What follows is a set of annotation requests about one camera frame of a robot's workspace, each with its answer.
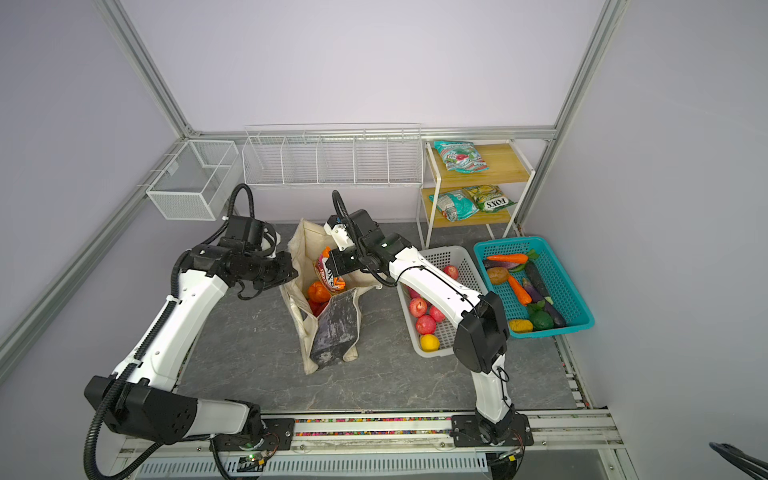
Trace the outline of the orange snack bag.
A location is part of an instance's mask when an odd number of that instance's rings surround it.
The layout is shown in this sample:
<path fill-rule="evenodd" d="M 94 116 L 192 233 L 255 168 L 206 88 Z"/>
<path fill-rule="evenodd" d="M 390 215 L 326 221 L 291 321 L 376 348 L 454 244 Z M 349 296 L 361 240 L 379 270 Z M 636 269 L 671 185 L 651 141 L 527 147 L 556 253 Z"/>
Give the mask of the orange snack bag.
<path fill-rule="evenodd" d="M 315 271 L 321 284 L 334 296 L 346 289 L 346 282 L 343 277 L 334 276 L 330 269 L 331 248 L 326 247 L 315 263 Z"/>

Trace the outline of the cream canvas grocery bag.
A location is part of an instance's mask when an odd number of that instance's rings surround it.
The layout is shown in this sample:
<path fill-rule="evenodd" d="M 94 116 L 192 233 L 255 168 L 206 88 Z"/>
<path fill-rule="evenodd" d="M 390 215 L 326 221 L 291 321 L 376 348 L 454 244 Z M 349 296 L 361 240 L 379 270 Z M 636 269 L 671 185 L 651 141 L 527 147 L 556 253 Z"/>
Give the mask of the cream canvas grocery bag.
<path fill-rule="evenodd" d="M 303 370 L 307 375 L 317 370 L 358 358 L 363 314 L 360 298 L 381 285 L 369 274 L 354 272 L 344 276 L 346 289 L 330 298 L 319 317 L 308 303 L 307 290 L 320 281 L 315 263 L 326 247 L 335 246 L 330 235 L 317 224 L 302 220 L 287 244 L 298 277 L 279 288 L 288 307 L 300 344 Z"/>

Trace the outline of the red tomato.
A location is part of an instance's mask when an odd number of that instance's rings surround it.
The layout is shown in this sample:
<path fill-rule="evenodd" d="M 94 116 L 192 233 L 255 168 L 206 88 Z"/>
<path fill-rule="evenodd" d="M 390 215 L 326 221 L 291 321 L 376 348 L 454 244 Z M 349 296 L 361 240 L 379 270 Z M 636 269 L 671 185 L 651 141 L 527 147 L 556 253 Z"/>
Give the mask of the red tomato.
<path fill-rule="evenodd" d="M 315 317 L 319 317 L 322 314 L 322 312 L 326 309 L 326 307 L 328 306 L 330 301 L 326 300 L 326 301 L 323 301 L 323 302 L 318 302 L 318 301 L 309 299 L 308 303 L 309 303 L 310 310 L 311 310 L 312 314 Z"/>

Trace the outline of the teal snack bag top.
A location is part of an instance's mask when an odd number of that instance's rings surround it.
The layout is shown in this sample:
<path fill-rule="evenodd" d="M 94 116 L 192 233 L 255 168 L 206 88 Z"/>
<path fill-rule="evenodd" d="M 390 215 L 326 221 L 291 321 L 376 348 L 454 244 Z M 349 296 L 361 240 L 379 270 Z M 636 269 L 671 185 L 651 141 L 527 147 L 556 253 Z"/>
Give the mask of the teal snack bag top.
<path fill-rule="evenodd" d="M 485 159 L 472 142 L 435 141 L 433 148 L 449 172 L 473 174 L 488 169 Z"/>

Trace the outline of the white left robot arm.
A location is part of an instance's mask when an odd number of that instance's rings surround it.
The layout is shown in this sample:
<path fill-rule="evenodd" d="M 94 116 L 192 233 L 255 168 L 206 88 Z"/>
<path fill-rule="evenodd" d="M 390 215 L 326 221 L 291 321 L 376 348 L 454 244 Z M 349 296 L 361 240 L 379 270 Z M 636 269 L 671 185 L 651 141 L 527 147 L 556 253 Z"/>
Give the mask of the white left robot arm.
<path fill-rule="evenodd" d="M 275 227 L 256 219 L 254 197 L 244 183 L 230 198 L 247 196 L 248 213 L 229 206 L 222 225 L 200 244 L 183 251 L 170 276 L 170 293 L 134 349 L 107 376 L 93 377 L 84 395 L 94 409 L 86 435 L 83 465 L 89 479 L 103 479 L 97 463 L 102 427 L 150 441 L 151 445 L 115 473 L 125 479 L 165 445 L 207 438 L 228 438 L 246 449 L 260 447 L 269 431 L 258 405 L 205 400 L 176 393 L 183 364 L 209 314 L 232 287 L 252 286 L 260 295 L 298 275 L 291 256 L 277 249 Z"/>

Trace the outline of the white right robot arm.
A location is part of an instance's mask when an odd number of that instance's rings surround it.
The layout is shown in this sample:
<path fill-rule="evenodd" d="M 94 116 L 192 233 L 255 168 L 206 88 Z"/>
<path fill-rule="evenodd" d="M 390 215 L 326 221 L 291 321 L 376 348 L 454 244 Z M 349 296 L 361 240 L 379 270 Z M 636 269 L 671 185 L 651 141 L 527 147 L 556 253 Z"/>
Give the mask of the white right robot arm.
<path fill-rule="evenodd" d="M 505 362 L 510 330 L 500 297 L 464 286 L 401 235 L 384 235 L 367 211 L 349 212 L 337 190 L 332 203 L 335 215 L 325 225 L 336 244 L 329 253 L 329 275 L 368 273 L 383 286 L 409 287 L 437 307 L 455 328 L 455 357 L 472 375 L 475 431 L 469 437 L 481 445 L 531 446 L 528 418 L 509 394 Z"/>

